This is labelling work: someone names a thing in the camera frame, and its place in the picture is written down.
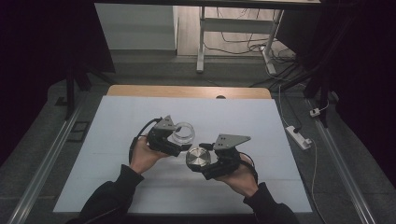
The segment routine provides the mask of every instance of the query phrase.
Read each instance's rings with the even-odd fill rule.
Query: person
[[[146,136],[140,137],[129,167],[122,165],[118,179],[101,185],[84,204],[78,218],[71,219],[66,224],[121,223],[132,204],[136,186],[144,180],[142,174],[165,157],[168,155],[149,148]],[[244,155],[241,155],[241,159],[251,163]],[[232,174],[216,180],[245,196],[243,203],[253,209],[258,223],[299,223],[285,204],[274,201],[265,183],[257,185],[253,174],[245,165],[239,165]]]

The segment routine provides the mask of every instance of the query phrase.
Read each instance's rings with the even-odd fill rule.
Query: wooden board
[[[222,95],[227,99],[271,99],[271,93],[264,88],[233,87],[114,85],[109,88],[107,95],[208,99]]]

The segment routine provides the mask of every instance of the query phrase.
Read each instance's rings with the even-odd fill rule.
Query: power strip
[[[303,136],[300,133],[295,133],[294,130],[295,128],[293,126],[289,126],[285,128],[286,131],[288,131],[288,134],[294,139],[294,141],[297,143],[297,145],[302,149],[306,150],[311,147],[311,139],[309,138],[303,138]]]

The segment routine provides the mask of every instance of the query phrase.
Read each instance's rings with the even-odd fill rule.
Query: white platform
[[[104,96],[54,212],[79,212],[96,188],[117,179],[140,129],[167,115],[175,124],[186,121],[194,127],[194,146],[215,142],[219,133],[250,136],[237,149],[253,158],[259,182],[294,212],[312,211],[274,100]],[[143,177],[130,213],[252,213],[243,196],[192,172],[185,153],[158,161]]]

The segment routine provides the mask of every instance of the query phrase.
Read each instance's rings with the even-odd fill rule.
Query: hand
[[[141,175],[151,168],[156,161],[168,156],[163,152],[151,150],[148,146],[147,137],[143,136],[137,140],[136,146],[134,146],[130,167]]]
[[[240,154],[240,157],[243,161],[247,161],[249,164],[252,163],[251,160],[249,160],[246,156]],[[247,198],[253,196],[253,194],[259,189],[253,174],[243,164],[239,164],[238,169],[232,174],[223,175],[215,179],[226,183],[235,192],[242,194]]]

